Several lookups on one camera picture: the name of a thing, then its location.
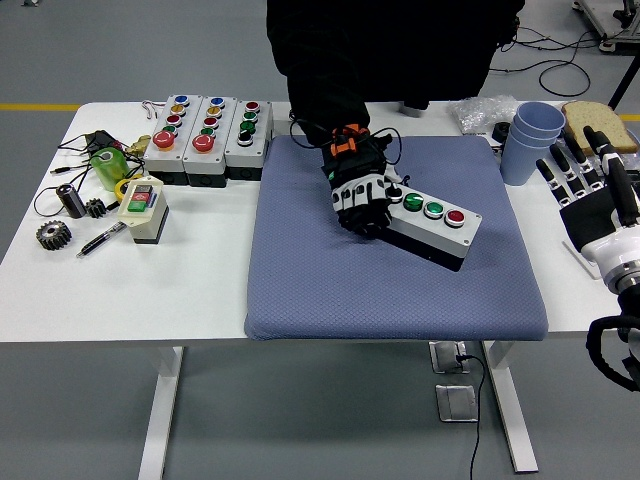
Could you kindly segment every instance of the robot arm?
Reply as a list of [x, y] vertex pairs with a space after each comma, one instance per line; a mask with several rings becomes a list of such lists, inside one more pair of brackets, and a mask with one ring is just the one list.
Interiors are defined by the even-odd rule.
[[[583, 170], [592, 192], [576, 194], [576, 200], [571, 201], [544, 161], [539, 160], [537, 165], [561, 206], [560, 216], [569, 239], [587, 260], [598, 265], [605, 284], [618, 295], [621, 315], [595, 320], [589, 328], [586, 344], [589, 356], [607, 378], [627, 390], [640, 391], [640, 201], [607, 137], [590, 127], [585, 127], [584, 133], [600, 158], [606, 185], [596, 182], [591, 171]], [[588, 164], [571, 138], [567, 139], [567, 145], [581, 167]], [[552, 148], [552, 154], [565, 172], [562, 152], [556, 147]], [[569, 178], [567, 183], [572, 192], [585, 191], [581, 185], [576, 186], [579, 180]], [[623, 364], [631, 378], [611, 368], [602, 356], [602, 334], [612, 328], [618, 329], [620, 338], [629, 343], [630, 355]]]

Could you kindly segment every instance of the metal gear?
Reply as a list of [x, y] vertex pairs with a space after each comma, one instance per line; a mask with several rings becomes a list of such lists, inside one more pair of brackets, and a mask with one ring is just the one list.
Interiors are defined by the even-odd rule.
[[71, 240], [71, 231], [63, 222], [53, 220], [38, 229], [36, 239], [47, 250], [59, 250]]
[[100, 218], [107, 213], [107, 207], [104, 206], [104, 202], [99, 198], [92, 198], [85, 205], [87, 212], [92, 218]]

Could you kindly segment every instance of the pen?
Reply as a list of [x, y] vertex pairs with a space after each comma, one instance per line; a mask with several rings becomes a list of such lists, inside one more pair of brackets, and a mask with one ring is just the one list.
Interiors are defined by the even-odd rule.
[[89, 243], [87, 243], [84, 247], [82, 247], [82, 250], [80, 250], [80, 253], [78, 253], [78, 255], [76, 255], [76, 257], [82, 258], [82, 257], [84, 257], [86, 255], [89, 255], [96, 248], [98, 248], [100, 245], [102, 245], [107, 240], [109, 240], [111, 237], [113, 237], [116, 233], [121, 232], [125, 228], [127, 228], [126, 224], [124, 224], [122, 222], [116, 223], [109, 230], [107, 230], [104, 233], [101, 233], [96, 238], [94, 238]]

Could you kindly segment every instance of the robotic glove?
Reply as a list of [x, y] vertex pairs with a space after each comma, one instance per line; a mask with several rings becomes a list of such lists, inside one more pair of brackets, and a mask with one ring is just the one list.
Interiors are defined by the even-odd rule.
[[322, 147], [333, 209], [349, 231], [375, 236], [391, 223], [384, 182], [399, 178], [384, 156], [390, 142], [391, 135], [373, 137], [366, 128], [347, 125]]

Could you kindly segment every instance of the blue cushion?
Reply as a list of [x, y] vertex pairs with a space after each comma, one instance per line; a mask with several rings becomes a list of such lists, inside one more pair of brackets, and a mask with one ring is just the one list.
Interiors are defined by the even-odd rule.
[[544, 338], [544, 304], [483, 138], [404, 138], [397, 166], [401, 176], [411, 176], [412, 188], [483, 216], [458, 272], [343, 230], [321, 164], [319, 150], [302, 149], [288, 137], [272, 142], [256, 213], [247, 336]]

